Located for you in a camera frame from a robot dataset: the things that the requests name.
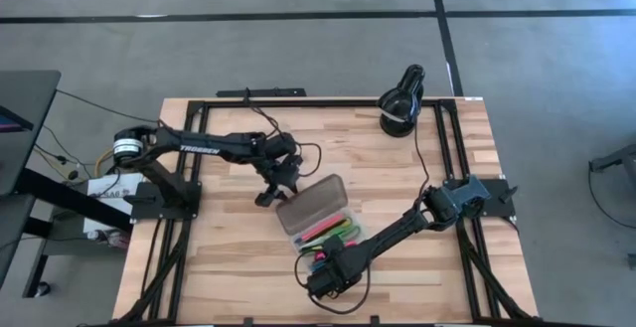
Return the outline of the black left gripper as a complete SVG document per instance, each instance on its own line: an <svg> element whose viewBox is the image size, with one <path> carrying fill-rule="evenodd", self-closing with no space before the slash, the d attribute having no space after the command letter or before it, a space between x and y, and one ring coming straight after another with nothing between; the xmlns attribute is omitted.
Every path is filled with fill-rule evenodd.
<svg viewBox="0 0 636 327"><path fill-rule="evenodd" d="M263 178L271 186L284 186L298 193L299 168L303 162L297 153L297 144L291 134L277 134L264 143L265 168ZM286 202L289 197L281 190L273 191L273 199Z"/></svg>

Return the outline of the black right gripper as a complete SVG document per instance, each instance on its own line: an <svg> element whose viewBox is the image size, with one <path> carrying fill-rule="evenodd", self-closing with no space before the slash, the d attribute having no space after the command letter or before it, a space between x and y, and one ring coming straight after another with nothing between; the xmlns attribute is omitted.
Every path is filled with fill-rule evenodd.
<svg viewBox="0 0 636 327"><path fill-rule="evenodd" d="M337 237L323 244L325 258L307 279L309 295L321 299L334 293L343 293L361 279L369 263L369 241L344 245Z"/></svg>

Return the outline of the smoky grey box lid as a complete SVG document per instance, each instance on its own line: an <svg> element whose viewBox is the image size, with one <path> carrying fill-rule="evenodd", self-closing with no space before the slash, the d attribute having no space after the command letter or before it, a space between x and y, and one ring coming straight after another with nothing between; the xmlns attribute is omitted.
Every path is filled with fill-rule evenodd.
<svg viewBox="0 0 636 327"><path fill-rule="evenodd" d="M331 174L280 203L275 213L285 233L294 236L347 206L344 181Z"/></svg>

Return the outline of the pink highlighter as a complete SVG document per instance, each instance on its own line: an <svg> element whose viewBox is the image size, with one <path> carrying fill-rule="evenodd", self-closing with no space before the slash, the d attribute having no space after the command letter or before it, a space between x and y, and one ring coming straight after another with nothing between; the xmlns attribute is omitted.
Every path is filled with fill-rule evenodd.
<svg viewBox="0 0 636 327"><path fill-rule="evenodd" d="M352 245L356 245L357 243L355 241L351 241L351 242L347 242L344 244L344 247L348 247L348 246L352 246ZM316 252L314 254L314 261L318 261L321 259L324 259L326 257L326 254L324 252Z"/></svg>

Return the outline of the green-handled scissors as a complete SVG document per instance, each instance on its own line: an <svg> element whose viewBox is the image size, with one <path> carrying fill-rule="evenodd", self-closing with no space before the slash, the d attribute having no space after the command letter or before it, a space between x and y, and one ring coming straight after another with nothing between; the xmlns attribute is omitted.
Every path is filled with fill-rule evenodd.
<svg viewBox="0 0 636 327"><path fill-rule="evenodd" d="M351 241L355 241L360 233L361 233L360 226L353 221L353 223L347 227L331 228L327 232L327 235L332 235L332 234L341 235L343 238L347 240L347 242L351 242Z"/></svg>

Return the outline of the pink pencil with blue cap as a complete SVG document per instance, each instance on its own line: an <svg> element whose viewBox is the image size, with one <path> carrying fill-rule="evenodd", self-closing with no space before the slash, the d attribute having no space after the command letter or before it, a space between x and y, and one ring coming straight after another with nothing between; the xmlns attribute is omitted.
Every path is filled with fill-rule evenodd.
<svg viewBox="0 0 636 327"><path fill-rule="evenodd" d="M337 214L330 218L326 218L325 220L317 223L313 228L311 228L304 235L297 238L296 242L297 243L309 242L315 239L316 237L318 237L319 235L323 234L324 232L328 231L329 229L333 228L337 222L343 219L345 219L344 214Z"/></svg>

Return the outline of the white printed box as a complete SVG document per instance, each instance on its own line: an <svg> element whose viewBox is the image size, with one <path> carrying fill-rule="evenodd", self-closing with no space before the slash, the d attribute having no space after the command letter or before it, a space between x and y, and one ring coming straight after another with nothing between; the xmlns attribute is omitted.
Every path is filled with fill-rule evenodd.
<svg viewBox="0 0 636 327"><path fill-rule="evenodd" d="M130 217L132 205L124 197L135 195L137 186L143 181L140 173L116 173L88 181L87 194ZM130 233L85 218L82 232L98 244L128 249Z"/></svg>

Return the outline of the black bar at table edge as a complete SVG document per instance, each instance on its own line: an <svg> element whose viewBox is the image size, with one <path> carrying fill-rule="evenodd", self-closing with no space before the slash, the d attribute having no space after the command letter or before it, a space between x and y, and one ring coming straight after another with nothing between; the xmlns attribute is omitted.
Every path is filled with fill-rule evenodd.
<svg viewBox="0 0 636 327"><path fill-rule="evenodd" d="M235 89L235 90L219 90L216 93L218 98L231 98L231 97L306 97L307 92L304 88L260 88L260 89Z"/></svg>

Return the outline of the black desk lamp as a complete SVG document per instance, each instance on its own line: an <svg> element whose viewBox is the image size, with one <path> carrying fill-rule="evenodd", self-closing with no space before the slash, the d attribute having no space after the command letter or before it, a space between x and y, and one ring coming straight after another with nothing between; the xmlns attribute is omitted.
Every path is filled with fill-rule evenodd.
<svg viewBox="0 0 636 327"><path fill-rule="evenodd" d="M377 100L381 110L380 126L387 135L405 137L414 130L422 106L424 77L421 65L410 65L397 85Z"/></svg>

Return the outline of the black desk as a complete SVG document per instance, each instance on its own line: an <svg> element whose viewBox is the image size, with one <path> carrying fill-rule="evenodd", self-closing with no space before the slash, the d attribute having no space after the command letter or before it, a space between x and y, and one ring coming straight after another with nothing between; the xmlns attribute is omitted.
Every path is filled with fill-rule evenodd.
<svg viewBox="0 0 636 327"><path fill-rule="evenodd" d="M0 288L41 184L49 181L27 162L60 78L58 71L0 71L0 105L34 124L31 131L0 133Z"/></svg>

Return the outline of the laptop screen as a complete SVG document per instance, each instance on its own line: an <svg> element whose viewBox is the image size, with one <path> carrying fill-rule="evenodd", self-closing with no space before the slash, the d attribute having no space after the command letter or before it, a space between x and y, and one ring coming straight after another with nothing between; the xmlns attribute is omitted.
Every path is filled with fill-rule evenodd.
<svg viewBox="0 0 636 327"><path fill-rule="evenodd" d="M0 105L0 133L31 131L34 124Z"/></svg>

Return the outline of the black floor stand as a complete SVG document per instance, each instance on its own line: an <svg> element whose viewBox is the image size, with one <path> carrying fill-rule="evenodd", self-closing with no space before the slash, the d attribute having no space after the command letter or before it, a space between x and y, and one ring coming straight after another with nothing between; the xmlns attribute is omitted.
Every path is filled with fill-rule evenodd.
<svg viewBox="0 0 636 327"><path fill-rule="evenodd" d="M630 144L604 157L592 159L588 166L592 172L600 172L610 166L622 165L628 173L636 174L636 144Z"/></svg>

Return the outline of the black aluminium table frame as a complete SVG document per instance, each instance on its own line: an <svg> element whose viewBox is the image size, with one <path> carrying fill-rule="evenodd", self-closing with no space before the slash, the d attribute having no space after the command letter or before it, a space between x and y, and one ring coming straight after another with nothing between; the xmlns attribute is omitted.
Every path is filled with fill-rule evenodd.
<svg viewBox="0 0 636 327"><path fill-rule="evenodd" d="M370 99L263 100L256 115L237 99L215 99L212 134L263 131L267 117L305 144L313 180L343 179L351 209L374 234L407 210L424 179L475 174L497 178L501 166L485 103L458 98L455 111L424 109L414 136L396 139L379 126ZM272 209L253 200L262 181L248 166L205 157L199 174L203 201L192 222L177 320L181 324L241 323L311 327L383 323L467 322L471 318L456 233L422 232L390 249L372 278L335 300L313 305L299 279L289 239Z"/></svg>

